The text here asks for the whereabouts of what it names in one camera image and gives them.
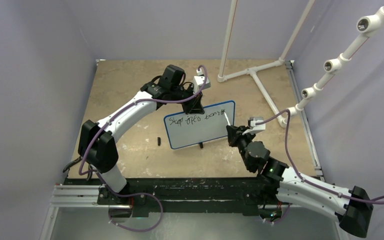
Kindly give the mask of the white marker pen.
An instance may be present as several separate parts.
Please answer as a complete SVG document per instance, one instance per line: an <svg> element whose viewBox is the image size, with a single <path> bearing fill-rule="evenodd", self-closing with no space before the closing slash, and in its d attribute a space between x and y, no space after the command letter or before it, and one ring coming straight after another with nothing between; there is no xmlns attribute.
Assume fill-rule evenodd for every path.
<svg viewBox="0 0 384 240"><path fill-rule="evenodd" d="M229 120L229 117L228 117L227 113L224 112L223 114L224 114L224 117L225 117L225 119L226 119L227 125L228 125L228 126L231 126L231 123L230 123L230 120Z"/></svg>

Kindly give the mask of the blue framed whiteboard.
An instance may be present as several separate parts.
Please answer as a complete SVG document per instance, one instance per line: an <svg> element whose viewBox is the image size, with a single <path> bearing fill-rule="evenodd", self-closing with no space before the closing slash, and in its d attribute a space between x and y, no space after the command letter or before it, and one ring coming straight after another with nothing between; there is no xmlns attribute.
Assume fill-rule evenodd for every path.
<svg viewBox="0 0 384 240"><path fill-rule="evenodd" d="M205 106L204 114L178 112L165 116L163 122L170 148L176 150L227 137L224 112L234 124L236 103L233 100Z"/></svg>

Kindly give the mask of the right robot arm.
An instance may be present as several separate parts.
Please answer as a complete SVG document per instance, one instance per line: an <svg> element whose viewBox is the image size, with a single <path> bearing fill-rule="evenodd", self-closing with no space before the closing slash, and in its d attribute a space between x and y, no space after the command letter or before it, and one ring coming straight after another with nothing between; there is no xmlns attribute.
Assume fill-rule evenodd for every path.
<svg viewBox="0 0 384 240"><path fill-rule="evenodd" d="M237 148L245 168L266 184L260 196L268 204L276 200L298 205L331 218L345 232L366 238L373 204L364 188L339 187L297 172L271 156L262 141L254 141L249 127L227 125L228 145Z"/></svg>

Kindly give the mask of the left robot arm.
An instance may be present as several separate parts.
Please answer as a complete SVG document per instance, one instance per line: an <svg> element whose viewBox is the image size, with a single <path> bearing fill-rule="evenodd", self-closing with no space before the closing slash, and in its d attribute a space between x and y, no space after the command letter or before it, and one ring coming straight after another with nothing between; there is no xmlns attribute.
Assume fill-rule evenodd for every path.
<svg viewBox="0 0 384 240"><path fill-rule="evenodd" d="M203 114L203 85L185 87L185 71L169 64L163 74L145 83L136 95L121 108L98 121L87 120L80 130L78 154L81 163L88 163L110 189L109 197L118 205L129 199L128 181L117 166L117 142L137 122L163 105L181 104L186 114Z"/></svg>

